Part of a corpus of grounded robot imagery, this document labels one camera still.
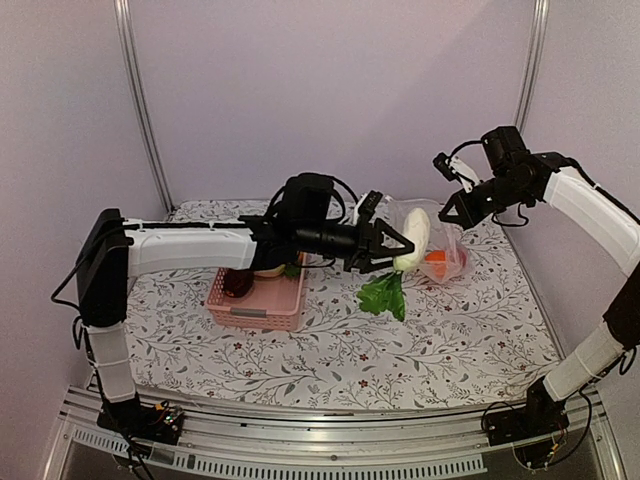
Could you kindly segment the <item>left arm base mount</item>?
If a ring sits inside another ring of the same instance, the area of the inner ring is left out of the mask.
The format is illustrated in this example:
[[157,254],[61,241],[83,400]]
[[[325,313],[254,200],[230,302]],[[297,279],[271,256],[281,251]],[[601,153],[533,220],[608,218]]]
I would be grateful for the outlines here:
[[154,406],[143,405],[138,395],[121,402],[102,401],[97,425],[119,433],[123,438],[144,439],[177,445],[182,433],[184,410],[167,400]]

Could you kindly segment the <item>red toy apple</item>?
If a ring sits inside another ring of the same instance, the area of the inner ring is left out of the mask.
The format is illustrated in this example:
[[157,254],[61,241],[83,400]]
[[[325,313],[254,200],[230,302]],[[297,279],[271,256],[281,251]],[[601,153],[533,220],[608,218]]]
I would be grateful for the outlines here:
[[456,250],[457,263],[461,268],[466,268],[469,263],[468,253],[463,249]]

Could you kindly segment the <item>orange toy tangerine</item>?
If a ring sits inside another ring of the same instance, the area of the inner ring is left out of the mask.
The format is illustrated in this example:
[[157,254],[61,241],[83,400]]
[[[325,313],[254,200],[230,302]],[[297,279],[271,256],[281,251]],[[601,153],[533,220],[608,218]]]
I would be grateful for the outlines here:
[[428,276],[438,282],[445,280],[448,272],[447,252],[444,250],[434,250],[425,257],[425,264]]

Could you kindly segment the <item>dark maroon toy beet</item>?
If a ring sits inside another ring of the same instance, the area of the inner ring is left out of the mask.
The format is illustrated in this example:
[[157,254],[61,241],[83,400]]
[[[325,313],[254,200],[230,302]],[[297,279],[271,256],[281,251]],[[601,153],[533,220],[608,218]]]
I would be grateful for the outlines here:
[[251,270],[228,269],[223,277],[223,293],[229,298],[246,296],[254,285],[255,275]]

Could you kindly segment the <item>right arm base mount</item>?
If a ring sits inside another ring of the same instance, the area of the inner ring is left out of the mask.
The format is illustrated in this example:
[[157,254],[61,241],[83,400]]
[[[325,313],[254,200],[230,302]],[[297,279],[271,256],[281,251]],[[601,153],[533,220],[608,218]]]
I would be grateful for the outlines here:
[[566,440],[569,420],[565,404],[565,400],[555,402],[544,392],[528,393],[521,407],[494,402],[483,413],[481,428],[490,446],[522,442],[513,453],[523,467],[547,468]]

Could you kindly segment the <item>clear zip top bag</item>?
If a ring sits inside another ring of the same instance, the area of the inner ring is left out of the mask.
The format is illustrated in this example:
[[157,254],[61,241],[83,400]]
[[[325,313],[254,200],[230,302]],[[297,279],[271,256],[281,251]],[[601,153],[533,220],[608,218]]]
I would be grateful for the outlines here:
[[[450,280],[464,275],[471,267],[471,258],[467,249],[460,243],[460,233],[454,225],[443,223],[438,218],[441,205],[429,199],[396,200],[390,196],[386,197],[389,220],[391,226],[402,234],[403,223],[406,215],[414,208],[419,207],[426,211],[431,222],[430,237],[426,247],[426,255],[434,250],[444,250],[447,252],[448,272],[442,282],[434,281],[428,276],[425,264],[425,257],[420,262],[416,270],[426,275],[430,280],[444,284]],[[463,249],[468,253],[469,263],[466,268],[461,268],[456,259],[456,250]]]

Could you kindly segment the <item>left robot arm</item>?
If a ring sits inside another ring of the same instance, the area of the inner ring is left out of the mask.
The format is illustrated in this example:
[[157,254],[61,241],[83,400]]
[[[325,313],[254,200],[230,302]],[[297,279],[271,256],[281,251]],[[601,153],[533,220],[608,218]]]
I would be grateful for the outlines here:
[[331,218],[339,183],[329,175],[298,174],[263,214],[231,223],[154,223],[127,220],[117,209],[100,213],[68,277],[76,282],[73,307],[87,331],[109,415],[126,433],[141,433],[149,423],[137,403],[123,326],[129,284],[139,276],[201,267],[264,271],[301,253],[340,260],[345,270],[361,273],[405,270],[420,261],[430,233],[425,214],[409,214],[397,232],[376,217],[382,195],[372,191],[357,201],[351,222]]

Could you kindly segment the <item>white toy radish with leaves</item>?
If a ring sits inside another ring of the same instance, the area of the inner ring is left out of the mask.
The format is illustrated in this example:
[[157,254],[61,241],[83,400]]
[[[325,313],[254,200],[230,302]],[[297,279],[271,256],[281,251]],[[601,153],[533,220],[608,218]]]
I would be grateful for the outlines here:
[[402,286],[403,275],[416,270],[426,254],[431,230],[431,222],[426,211],[416,207],[405,217],[402,235],[414,245],[410,253],[395,257],[393,270],[375,277],[364,284],[356,294],[359,308],[363,312],[380,315],[390,312],[399,322],[405,321],[406,302]]

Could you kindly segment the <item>pink perforated plastic basket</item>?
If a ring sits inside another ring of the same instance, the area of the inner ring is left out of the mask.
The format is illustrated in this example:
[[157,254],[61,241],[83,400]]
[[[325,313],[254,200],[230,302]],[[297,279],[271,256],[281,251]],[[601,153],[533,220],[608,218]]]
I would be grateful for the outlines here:
[[204,305],[217,325],[245,329],[295,331],[304,306],[305,270],[295,277],[284,274],[254,279],[240,298],[224,293],[227,269],[217,271]]

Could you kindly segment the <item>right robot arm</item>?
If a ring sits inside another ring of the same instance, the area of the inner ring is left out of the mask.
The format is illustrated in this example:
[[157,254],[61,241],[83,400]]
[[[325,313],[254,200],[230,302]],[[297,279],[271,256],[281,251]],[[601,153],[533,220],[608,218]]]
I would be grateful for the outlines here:
[[524,435],[537,436],[554,422],[555,407],[639,345],[639,218],[577,160],[532,152],[515,126],[441,152],[433,165],[461,185],[440,211],[441,221],[469,230],[512,206],[543,204],[580,229],[624,278],[601,323],[529,388],[516,422]]

